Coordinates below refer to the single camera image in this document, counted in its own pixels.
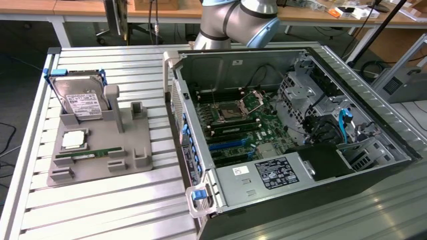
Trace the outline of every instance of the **power supply label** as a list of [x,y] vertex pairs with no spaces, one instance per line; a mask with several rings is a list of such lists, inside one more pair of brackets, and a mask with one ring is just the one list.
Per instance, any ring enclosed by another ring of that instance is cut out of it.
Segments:
[[286,157],[255,163],[255,167],[268,190],[300,181]]
[[95,93],[67,95],[67,100],[78,117],[102,114],[99,98]]

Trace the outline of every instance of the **hard drive label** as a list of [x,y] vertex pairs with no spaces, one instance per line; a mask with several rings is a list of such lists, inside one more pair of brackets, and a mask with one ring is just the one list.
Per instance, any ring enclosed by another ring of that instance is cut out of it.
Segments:
[[286,157],[255,163],[255,167],[268,190],[300,181]]
[[102,114],[102,107],[96,93],[67,95],[67,100],[78,117]]

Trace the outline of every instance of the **table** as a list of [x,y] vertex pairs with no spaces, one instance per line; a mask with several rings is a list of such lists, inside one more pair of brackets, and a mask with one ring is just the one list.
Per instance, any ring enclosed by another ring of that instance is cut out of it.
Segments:
[[[391,3],[382,4],[390,9],[395,7]],[[32,9],[32,12],[28,12],[30,6],[36,6],[35,9]],[[179,10],[159,11],[160,23],[199,24],[200,17],[202,5],[199,0],[180,0]],[[292,26],[348,27],[352,28],[350,32],[354,32],[354,29],[363,24],[363,20],[355,18],[336,19],[326,12],[311,11],[311,9],[295,7],[280,7],[278,17],[280,19],[280,24],[287,26],[286,33],[291,31]],[[378,18],[367,21],[366,28],[368,28],[368,31],[359,40],[348,57],[348,61],[352,60],[359,53],[386,17],[387,13],[382,13]],[[70,48],[72,46],[67,28],[64,27],[66,22],[107,22],[102,0],[0,0],[0,20],[51,22],[63,48]],[[128,5],[128,22],[148,22],[148,11],[135,10],[132,0],[130,0]],[[387,27],[396,29],[427,29],[427,24],[415,22],[403,14],[398,13]]]
[[[278,42],[267,47],[298,44]],[[316,42],[304,42],[304,45],[322,48]],[[44,68],[92,70],[103,67],[107,81],[120,87],[119,106],[143,101],[148,107],[155,168],[86,183],[47,186],[60,105],[42,76],[0,220],[0,239],[196,239],[162,87],[162,53],[187,49],[187,45],[164,45],[51,51]],[[406,239],[426,231],[426,173],[427,160],[423,160],[363,193],[222,240]]]

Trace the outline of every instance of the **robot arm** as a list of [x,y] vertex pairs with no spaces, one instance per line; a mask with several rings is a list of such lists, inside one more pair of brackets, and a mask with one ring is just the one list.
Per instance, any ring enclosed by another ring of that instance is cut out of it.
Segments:
[[204,0],[194,48],[228,49],[231,39],[263,48],[279,28],[276,0]]

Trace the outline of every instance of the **floor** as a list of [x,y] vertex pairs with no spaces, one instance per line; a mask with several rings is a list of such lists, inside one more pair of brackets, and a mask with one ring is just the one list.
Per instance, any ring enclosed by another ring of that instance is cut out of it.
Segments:
[[[106,23],[100,23],[100,28],[107,28]],[[75,47],[99,47],[94,26],[87,22],[67,23],[67,30],[71,34],[71,42]],[[296,26],[291,34],[284,34],[286,26],[282,26],[275,35],[274,42],[300,42],[319,41],[327,45],[339,55],[352,37],[346,33],[348,30],[331,29],[328,27],[314,28],[310,26]],[[187,26],[187,33],[198,34],[199,26]],[[162,24],[160,35],[164,44],[186,44],[186,26],[183,24]],[[22,145],[31,108],[36,95],[40,80],[40,69],[44,66],[47,51],[50,47],[59,47],[54,27],[48,22],[0,21],[0,123],[16,127],[15,136],[10,142],[8,150]],[[115,36],[104,37],[107,45],[124,45],[124,41]],[[132,36],[132,45],[150,45],[150,36],[136,32]],[[367,52],[359,61],[363,64],[367,60],[378,59],[374,53]],[[3,151],[12,127],[0,124],[0,151]],[[14,173],[14,167],[6,163],[15,164],[19,150],[2,157],[0,168],[0,211],[7,199],[8,189]]]

